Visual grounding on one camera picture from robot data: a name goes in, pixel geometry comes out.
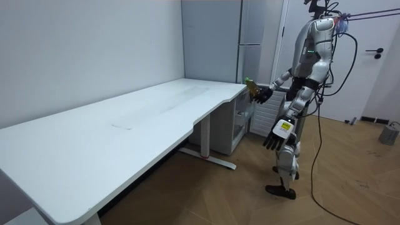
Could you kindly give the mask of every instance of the white door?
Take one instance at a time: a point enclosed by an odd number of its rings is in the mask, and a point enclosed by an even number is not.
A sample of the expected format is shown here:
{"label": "white door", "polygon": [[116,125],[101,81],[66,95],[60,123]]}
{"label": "white door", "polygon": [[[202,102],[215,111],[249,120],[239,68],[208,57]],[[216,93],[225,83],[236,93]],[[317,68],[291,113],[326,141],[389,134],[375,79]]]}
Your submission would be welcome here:
{"label": "white door", "polygon": [[[331,3],[335,1],[339,3],[337,10],[351,14],[400,8],[399,0],[333,0]],[[309,5],[305,6],[302,0],[289,0],[275,78],[292,65],[296,38],[304,24],[311,19],[308,7]],[[348,33],[358,41],[357,60],[352,73],[339,93],[324,98],[321,106],[322,117],[338,121],[361,117],[369,95],[373,94],[371,90],[399,25],[400,16],[349,21]],[[374,58],[376,52],[366,52],[366,50],[378,48],[384,49],[380,59]],[[339,38],[334,62],[331,66],[335,78],[334,86],[326,89],[326,94],[333,93],[342,84],[353,61],[353,56],[353,40],[347,36]],[[310,106],[309,112],[313,109],[315,109],[315,105]]]}

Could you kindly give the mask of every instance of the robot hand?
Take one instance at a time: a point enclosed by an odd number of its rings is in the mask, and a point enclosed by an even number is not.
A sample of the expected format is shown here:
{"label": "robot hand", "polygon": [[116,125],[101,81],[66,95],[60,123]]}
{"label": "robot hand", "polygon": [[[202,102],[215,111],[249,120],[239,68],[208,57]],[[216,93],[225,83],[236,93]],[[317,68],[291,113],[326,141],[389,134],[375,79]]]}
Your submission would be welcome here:
{"label": "robot hand", "polygon": [[268,137],[265,139],[263,146],[266,146],[267,149],[270,150],[280,150],[283,142],[289,138],[290,133],[294,128],[294,120],[287,117],[281,116],[277,119],[277,122],[272,127],[271,132],[268,134]]}
{"label": "robot hand", "polygon": [[253,96],[251,95],[251,100],[256,101],[259,104],[265,103],[273,95],[273,90],[269,87],[262,88],[260,92]]}

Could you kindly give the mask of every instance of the desk leg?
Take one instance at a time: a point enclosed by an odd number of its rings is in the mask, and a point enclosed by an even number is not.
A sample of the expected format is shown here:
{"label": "desk leg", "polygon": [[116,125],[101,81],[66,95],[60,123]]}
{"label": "desk leg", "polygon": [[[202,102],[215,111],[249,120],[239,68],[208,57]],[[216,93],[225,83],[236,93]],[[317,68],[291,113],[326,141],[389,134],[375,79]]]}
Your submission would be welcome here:
{"label": "desk leg", "polygon": [[98,214],[96,213],[92,217],[90,217],[83,225],[101,225]]}
{"label": "desk leg", "polygon": [[200,153],[187,149],[181,148],[180,151],[186,154],[190,154],[192,156],[196,156],[198,158],[210,161],[212,163],[216,163],[222,166],[227,167],[228,169],[236,169],[236,165],[227,161],[223,161],[217,159],[215,157],[210,156],[210,115],[207,115],[204,119],[201,120],[201,150]]}

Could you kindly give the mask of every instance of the black robot foot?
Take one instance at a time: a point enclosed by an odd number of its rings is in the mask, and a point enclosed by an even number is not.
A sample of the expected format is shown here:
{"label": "black robot foot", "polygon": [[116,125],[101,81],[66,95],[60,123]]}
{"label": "black robot foot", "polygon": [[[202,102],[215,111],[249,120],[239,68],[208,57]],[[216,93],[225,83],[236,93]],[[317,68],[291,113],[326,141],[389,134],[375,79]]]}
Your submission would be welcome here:
{"label": "black robot foot", "polygon": [[265,186],[265,190],[269,194],[273,194],[275,196],[281,196],[292,200],[296,199],[296,192],[293,189],[286,191],[285,187],[282,185],[277,185],[277,186],[267,185]]}
{"label": "black robot foot", "polygon": [[[278,167],[277,166],[273,166],[272,167],[272,171],[274,171],[275,173],[278,173]],[[295,180],[300,179],[300,174],[298,171],[296,171],[296,177],[294,177]]]}

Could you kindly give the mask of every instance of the door handle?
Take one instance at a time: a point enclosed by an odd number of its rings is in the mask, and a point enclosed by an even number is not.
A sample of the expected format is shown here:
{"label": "door handle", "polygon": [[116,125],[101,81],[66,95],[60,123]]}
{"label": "door handle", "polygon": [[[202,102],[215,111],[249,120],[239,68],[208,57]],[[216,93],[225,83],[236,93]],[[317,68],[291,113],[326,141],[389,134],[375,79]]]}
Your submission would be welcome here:
{"label": "door handle", "polygon": [[374,51],[374,52],[376,52],[376,53],[383,53],[383,48],[379,48],[379,49],[377,49],[377,50],[365,50],[365,51]]}

